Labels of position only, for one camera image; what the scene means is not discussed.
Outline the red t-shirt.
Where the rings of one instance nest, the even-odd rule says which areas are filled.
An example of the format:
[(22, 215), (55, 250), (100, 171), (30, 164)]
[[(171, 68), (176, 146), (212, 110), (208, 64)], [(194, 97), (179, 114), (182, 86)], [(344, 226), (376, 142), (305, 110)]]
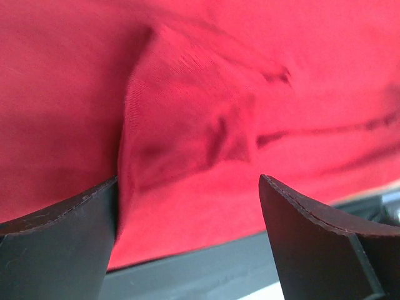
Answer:
[(119, 178), (116, 269), (399, 183), (398, 1), (2, 1), (1, 221)]

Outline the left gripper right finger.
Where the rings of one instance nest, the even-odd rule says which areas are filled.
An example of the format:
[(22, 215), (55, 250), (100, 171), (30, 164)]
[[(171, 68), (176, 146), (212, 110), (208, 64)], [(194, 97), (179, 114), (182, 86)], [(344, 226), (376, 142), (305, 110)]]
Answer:
[(399, 298), (396, 194), (346, 212), (263, 175), (259, 198), (286, 299)]

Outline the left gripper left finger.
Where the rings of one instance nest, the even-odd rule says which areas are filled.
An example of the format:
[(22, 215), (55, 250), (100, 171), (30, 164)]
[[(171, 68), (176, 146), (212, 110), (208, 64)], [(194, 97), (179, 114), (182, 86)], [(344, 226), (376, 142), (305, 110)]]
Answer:
[(1, 224), (1, 299), (98, 299), (116, 239), (118, 180)]

